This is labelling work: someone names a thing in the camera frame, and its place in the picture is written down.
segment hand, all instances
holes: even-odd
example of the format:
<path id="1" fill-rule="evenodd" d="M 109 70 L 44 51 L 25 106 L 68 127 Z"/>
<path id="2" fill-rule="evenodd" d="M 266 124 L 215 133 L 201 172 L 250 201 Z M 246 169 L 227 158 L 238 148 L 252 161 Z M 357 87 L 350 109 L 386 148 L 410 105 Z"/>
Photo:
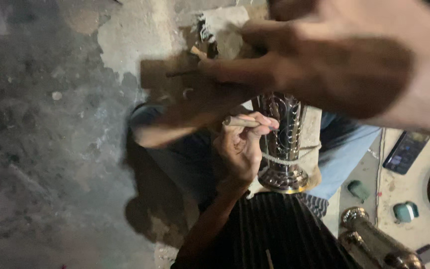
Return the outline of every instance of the hand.
<path id="1" fill-rule="evenodd" d="M 297 19 L 307 12 L 313 16 Z M 243 39 L 267 53 L 203 61 L 222 82 L 291 93 L 371 123 L 430 131 L 430 8 L 417 0 L 272 0 Z"/>
<path id="2" fill-rule="evenodd" d="M 261 162 L 260 137 L 270 132 L 269 127 L 278 129 L 279 123 L 259 112 L 238 117 L 261 123 L 256 128 L 223 125 L 221 134 L 214 140 L 214 146 L 227 162 L 231 174 L 248 185 L 257 176 Z"/>

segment engraved pattern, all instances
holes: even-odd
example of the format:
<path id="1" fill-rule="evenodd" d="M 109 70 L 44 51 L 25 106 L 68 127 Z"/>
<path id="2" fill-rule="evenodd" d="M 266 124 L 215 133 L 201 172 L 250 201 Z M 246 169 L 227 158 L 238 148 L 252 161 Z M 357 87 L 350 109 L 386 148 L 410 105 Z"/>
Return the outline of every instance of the engraved pattern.
<path id="1" fill-rule="evenodd" d="M 266 153 L 281 160 L 298 159 L 302 129 L 302 104 L 289 94 L 277 92 L 259 96 L 261 113 L 279 121 L 279 129 L 266 136 Z M 300 192 L 306 187 L 308 176 L 298 165 L 269 162 L 268 170 L 260 175 L 262 185 L 274 191 Z"/>

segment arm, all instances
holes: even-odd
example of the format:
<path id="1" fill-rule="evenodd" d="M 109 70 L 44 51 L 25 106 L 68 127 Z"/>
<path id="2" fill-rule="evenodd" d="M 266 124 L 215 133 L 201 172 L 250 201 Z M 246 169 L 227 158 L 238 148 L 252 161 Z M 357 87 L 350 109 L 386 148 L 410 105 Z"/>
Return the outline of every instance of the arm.
<path id="1" fill-rule="evenodd" d="M 309 20 L 299 18 L 308 9 Z M 279 21 L 241 31 L 264 56 L 207 60 L 201 69 L 369 124 L 430 133 L 430 7 L 422 1 L 272 0 L 270 15 Z"/>
<path id="2" fill-rule="evenodd" d="M 231 184 L 233 191 L 220 193 L 207 210 L 190 229 L 182 248 L 177 254 L 177 261 L 194 263 L 199 260 L 204 250 L 208 249 L 222 231 L 236 201 L 248 190 L 248 184 Z"/>
<path id="3" fill-rule="evenodd" d="M 217 187 L 218 195 L 213 204 L 200 216 L 190 229 L 185 242 L 177 254 L 177 262 L 194 266 L 214 243 L 224 228 L 236 201 L 248 190 L 260 168 L 260 137 L 270 132 L 269 127 L 278 128 L 275 119 L 260 113 L 239 115 L 247 120 L 256 120 L 262 125 L 256 128 L 224 126 L 214 146 L 226 161 L 230 175 Z"/>

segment blue jeans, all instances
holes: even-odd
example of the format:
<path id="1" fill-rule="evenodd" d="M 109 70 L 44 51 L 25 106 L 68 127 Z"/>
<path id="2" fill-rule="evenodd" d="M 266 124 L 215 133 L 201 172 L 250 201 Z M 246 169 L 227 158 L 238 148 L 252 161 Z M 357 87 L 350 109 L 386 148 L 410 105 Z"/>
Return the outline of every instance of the blue jeans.
<path id="1" fill-rule="evenodd" d="M 163 111 L 162 106 L 142 106 L 134 111 L 129 125 L 137 128 L 150 124 Z M 329 199 L 348 178 L 379 131 L 379 127 L 361 125 L 354 120 L 323 112 L 320 132 L 322 147 L 318 160 L 322 181 L 307 193 Z M 218 183 L 212 169 L 211 147 L 210 133 L 200 130 L 167 148 L 146 150 L 182 192 L 203 204 L 214 198 Z"/>

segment fingernail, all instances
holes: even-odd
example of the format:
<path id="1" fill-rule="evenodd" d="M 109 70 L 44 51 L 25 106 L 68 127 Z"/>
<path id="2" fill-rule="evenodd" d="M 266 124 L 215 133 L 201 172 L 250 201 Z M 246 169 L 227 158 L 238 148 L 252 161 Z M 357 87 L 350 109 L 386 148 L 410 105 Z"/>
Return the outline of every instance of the fingernail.
<path id="1" fill-rule="evenodd" d="M 263 118 L 264 118 L 264 119 L 266 119 L 266 121 L 267 121 L 269 124 L 271 124 L 271 120 L 270 120 L 270 119 L 268 119 L 268 117 L 263 116 Z"/>

